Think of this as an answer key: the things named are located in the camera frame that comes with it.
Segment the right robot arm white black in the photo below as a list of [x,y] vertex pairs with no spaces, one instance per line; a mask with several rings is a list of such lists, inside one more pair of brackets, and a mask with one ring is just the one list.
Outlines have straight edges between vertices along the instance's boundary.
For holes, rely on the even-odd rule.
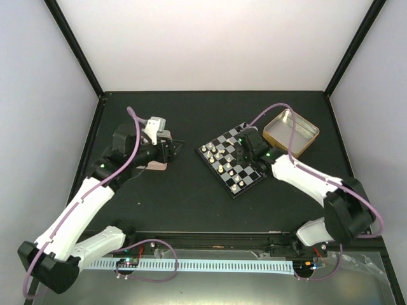
[[235,144],[239,165],[251,165],[260,174],[286,182],[314,199],[324,215],[302,224],[289,240],[290,251],[303,256],[312,246],[337,241],[346,244],[362,238],[363,232],[376,221],[360,183],[345,182],[305,165],[288,153],[265,146],[258,150]]

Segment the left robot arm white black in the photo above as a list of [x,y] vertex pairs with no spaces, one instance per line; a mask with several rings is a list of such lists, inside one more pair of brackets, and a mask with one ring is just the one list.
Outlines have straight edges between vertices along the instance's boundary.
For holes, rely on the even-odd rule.
[[79,237],[121,186],[134,178],[136,168],[150,162],[173,162],[184,144],[167,130],[150,135],[146,129],[120,125],[111,146],[93,164],[90,176],[57,220],[36,241],[19,246],[17,253],[27,276],[61,294],[97,259],[110,253],[132,252],[139,246],[135,228],[121,220],[84,241]]

